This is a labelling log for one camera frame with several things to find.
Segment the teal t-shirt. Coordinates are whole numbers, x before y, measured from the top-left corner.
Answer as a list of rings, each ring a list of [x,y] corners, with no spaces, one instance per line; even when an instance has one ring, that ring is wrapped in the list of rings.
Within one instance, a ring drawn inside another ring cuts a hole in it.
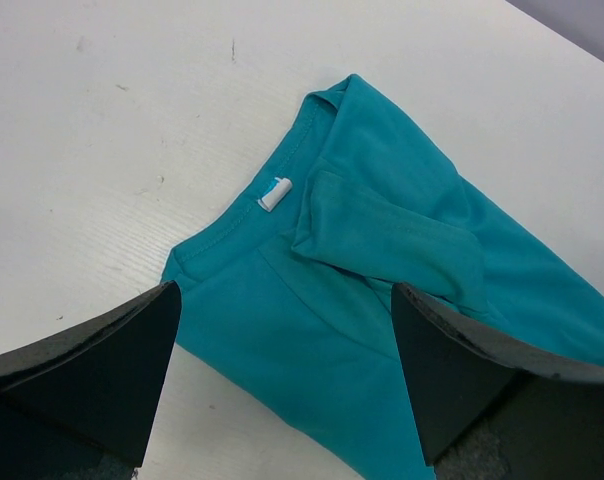
[[[233,204],[175,246],[180,347],[367,479],[430,479],[391,321],[409,283],[604,366],[604,297],[358,75],[303,101]]]

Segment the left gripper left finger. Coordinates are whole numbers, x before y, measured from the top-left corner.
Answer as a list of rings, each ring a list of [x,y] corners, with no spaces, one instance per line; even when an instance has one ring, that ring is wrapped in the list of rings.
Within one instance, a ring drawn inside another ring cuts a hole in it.
[[[132,479],[181,314],[174,282],[0,355],[0,479]]]

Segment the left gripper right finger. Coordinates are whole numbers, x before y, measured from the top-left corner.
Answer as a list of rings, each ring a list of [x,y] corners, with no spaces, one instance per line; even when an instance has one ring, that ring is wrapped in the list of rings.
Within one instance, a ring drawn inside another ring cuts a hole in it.
[[[604,367],[397,284],[391,315],[422,454],[440,479],[604,479]]]

